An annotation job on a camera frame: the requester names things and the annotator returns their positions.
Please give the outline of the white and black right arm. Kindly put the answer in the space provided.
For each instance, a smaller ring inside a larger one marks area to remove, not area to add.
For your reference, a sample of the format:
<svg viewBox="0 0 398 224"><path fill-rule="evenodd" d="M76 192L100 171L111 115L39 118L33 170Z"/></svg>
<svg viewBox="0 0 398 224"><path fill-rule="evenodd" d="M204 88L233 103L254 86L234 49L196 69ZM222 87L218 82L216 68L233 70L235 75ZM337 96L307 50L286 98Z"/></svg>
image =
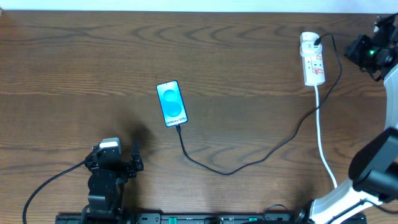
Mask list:
<svg viewBox="0 0 398 224"><path fill-rule="evenodd" d="M397 23L396 15L378 17L374 35L361 34L345 56L362 72L382 81L387 106L384 131L351 161L348 178L299 211L296 223L343 223L361 211L397 200Z"/></svg>

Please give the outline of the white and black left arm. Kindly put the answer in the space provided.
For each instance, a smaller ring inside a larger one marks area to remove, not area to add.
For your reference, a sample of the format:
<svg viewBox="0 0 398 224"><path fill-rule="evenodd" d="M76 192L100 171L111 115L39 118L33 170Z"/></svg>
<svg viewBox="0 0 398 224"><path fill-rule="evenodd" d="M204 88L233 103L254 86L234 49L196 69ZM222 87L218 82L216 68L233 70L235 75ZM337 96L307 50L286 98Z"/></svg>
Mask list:
<svg viewBox="0 0 398 224"><path fill-rule="evenodd" d="M135 223L134 214L123 210L125 184L144 170L139 143L131 146L130 159L122 161L119 138L103 139L93 146L85 166L88 180L88 205L82 210L81 223Z"/></svg>

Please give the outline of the white power strip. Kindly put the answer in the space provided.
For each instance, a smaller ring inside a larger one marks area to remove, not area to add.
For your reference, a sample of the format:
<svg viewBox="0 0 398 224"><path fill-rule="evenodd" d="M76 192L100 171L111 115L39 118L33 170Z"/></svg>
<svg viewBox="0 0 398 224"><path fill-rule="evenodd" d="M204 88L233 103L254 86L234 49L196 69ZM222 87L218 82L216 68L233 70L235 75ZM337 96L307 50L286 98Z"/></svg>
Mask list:
<svg viewBox="0 0 398 224"><path fill-rule="evenodd" d="M320 36L314 32L303 32L300 36L300 44L303 41L314 41L315 45ZM325 70L323 68L322 52L312 57L302 57L303 77L306 86L317 86L325 82Z"/></svg>

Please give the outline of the blue Galaxy smartphone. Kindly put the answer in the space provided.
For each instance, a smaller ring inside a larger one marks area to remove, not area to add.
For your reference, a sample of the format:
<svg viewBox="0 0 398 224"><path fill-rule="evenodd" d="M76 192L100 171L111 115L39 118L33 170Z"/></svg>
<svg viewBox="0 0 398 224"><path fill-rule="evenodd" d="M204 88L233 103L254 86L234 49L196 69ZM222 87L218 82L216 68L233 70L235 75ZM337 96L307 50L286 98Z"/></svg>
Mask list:
<svg viewBox="0 0 398 224"><path fill-rule="evenodd" d="M178 81L161 83L156 86L156 90L166 127L186 123L188 115Z"/></svg>

